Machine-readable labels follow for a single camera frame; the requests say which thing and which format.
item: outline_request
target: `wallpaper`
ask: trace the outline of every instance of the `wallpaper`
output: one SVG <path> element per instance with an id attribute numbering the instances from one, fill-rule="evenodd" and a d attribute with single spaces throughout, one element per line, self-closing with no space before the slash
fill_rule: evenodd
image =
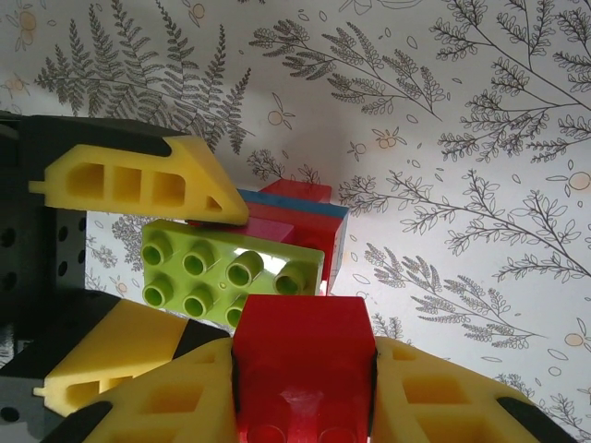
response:
<path id="1" fill-rule="evenodd" d="M 0 8 L 2 109 L 199 134 L 244 188 L 332 186 L 333 294 L 591 442 L 591 2 Z M 141 302 L 148 220 L 90 215 L 89 287 Z"/>

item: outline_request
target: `yellow plastic piece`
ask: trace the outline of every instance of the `yellow plastic piece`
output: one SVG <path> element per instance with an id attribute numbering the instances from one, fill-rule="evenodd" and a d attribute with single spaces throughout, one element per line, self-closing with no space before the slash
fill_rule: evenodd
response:
<path id="1" fill-rule="evenodd" d="M 532 404 L 517 390 L 394 339 L 376 346 L 372 443 L 537 443 L 496 402 Z"/>
<path id="2" fill-rule="evenodd" d="M 113 409 L 84 443 L 237 443 L 231 350 L 211 341 L 97 397 Z"/>
<path id="3" fill-rule="evenodd" d="M 169 363 L 187 322 L 121 300 L 33 393 L 67 416 L 101 392 Z"/>
<path id="4" fill-rule="evenodd" d="M 245 224 L 248 208 L 205 141 L 164 138 L 169 157 L 77 145 L 45 169 L 29 191 L 68 210 Z"/>

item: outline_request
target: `botanical wallpaper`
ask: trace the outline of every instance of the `botanical wallpaper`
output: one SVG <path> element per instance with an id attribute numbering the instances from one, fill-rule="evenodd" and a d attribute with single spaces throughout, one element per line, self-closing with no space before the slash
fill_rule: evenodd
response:
<path id="1" fill-rule="evenodd" d="M 591 2 L 0 8 L 2 109 L 199 134 L 241 187 L 332 186 L 334 294 L 591 442 Z M 90 215 L 89 287 L 141 301 L 147 221 Z"/>

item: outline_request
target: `lime green duplo brick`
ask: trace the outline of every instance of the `lime green duplo brick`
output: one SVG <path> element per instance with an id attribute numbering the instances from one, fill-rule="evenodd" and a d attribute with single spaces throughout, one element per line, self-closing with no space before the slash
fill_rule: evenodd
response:
<path id="1" fill-rule="evenodd" d="M 250 293 L 319 293 L 324 253 L 157 220 L 142 230 L 145 302 L 235 327 Z"/>

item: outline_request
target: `yellow piece with cutouts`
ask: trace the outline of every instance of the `yellow piece with cutouts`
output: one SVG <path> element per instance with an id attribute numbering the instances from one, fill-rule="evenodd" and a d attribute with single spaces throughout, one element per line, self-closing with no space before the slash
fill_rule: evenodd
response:
<path id="1" fill-rule="evenodd" d="M 376 338 L 372 443 L 537 443 L 498 403 L 520 392 L 394 339 Z"/>
<path id="2" fill-rule="evenodd" d="M 109 390 L 113 409 L 84 443 L 237 443 L 232 339 L 218 339 Z"/>
<path id="3" fill-rule="evenodd" d="M 163 138 L 160 157 L 77 145 L 45 169 L 29 191 L 45 205 L 67 210 L 246 224 L 248 208 L 206 142 L 195 136 Z"/>
<path id="4" fill-rule="evenodd" d="M 33 393 L 67 416 L 100 393 L 170 362 L 188 321 L 121 300 Z"/>

